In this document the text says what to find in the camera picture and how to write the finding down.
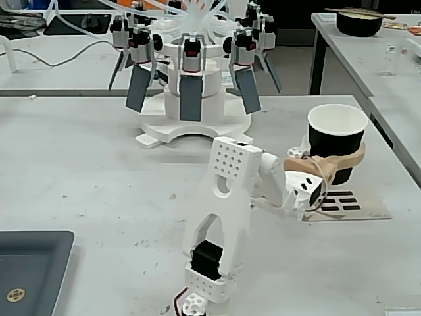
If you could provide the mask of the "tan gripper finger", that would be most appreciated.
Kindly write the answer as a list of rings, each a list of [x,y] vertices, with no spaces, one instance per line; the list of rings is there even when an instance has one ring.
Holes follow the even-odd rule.
[[[288,157],[284,160],[284,171],[303,172],[324,178],[329,185],[340,185],[350,179],[352,168],[356,167],[364,159],[365,153],[366,144],[361,142],[354,153],[344,156]]]

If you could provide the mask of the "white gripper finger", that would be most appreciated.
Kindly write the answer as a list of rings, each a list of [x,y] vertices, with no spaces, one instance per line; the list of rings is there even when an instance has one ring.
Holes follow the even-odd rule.
[[[288,149],[287,154],[289,157],[304,157],[310,153],[310,144],[307,136],[303,136],[301,144],[297,147]]]

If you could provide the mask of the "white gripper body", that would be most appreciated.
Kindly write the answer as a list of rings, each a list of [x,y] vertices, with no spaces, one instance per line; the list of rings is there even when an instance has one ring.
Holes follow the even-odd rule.
[[[299,171],[285,171],[287,197],[284,211],[301,220],[306,211],[313,211],[322,203],[326,183],[322,177]]]

